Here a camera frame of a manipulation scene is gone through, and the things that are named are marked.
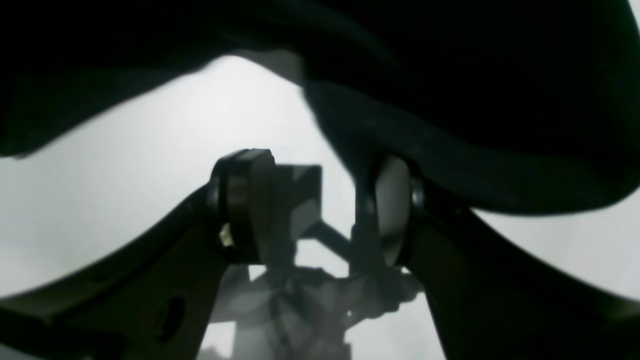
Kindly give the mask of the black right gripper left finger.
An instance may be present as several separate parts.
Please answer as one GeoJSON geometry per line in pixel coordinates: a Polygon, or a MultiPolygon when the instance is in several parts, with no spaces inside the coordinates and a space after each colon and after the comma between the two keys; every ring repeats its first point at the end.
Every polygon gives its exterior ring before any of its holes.
{"type": "Polygon", "coordinates": [[[1,299],[1,343],[44,360],[194,360],[231,264],[262,264],[275,160],[222,157],[210,181],[123,248],[1,299]]]}

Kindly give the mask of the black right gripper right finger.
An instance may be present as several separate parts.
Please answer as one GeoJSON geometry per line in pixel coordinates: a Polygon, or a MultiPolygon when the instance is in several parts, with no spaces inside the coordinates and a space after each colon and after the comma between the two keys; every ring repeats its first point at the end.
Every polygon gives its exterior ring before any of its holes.
{"type": "Polygon", "coordinates": [[[637,360],[639,301],[543,262],[395,153],[367,173],[389,267],[423,286],[448,360],[637,360]]]}

